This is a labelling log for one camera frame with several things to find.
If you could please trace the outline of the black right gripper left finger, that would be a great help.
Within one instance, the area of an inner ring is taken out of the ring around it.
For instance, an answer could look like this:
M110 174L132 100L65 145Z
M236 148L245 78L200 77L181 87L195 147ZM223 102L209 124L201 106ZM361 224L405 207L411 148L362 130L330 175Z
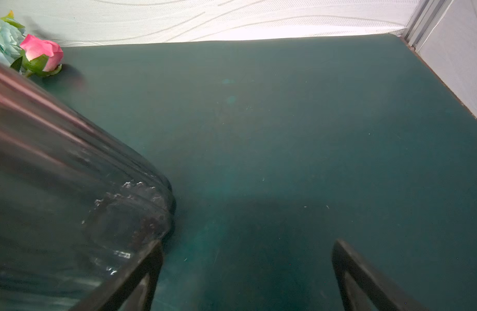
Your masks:
M72 310L150 310L163 265L162 243L149 243Z

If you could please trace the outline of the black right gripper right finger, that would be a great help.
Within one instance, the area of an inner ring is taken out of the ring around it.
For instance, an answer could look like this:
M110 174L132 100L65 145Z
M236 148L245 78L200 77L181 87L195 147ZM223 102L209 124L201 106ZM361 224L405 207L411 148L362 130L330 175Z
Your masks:
M345 310L427 309L345 240L336 240L331 261Z

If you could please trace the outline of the red ribbed glass vase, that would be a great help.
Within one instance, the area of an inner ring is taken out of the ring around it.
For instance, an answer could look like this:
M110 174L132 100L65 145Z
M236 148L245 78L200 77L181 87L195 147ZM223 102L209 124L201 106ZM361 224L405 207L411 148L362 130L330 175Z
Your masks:
M72 310L174 225L169 180L0 64L0 310Z

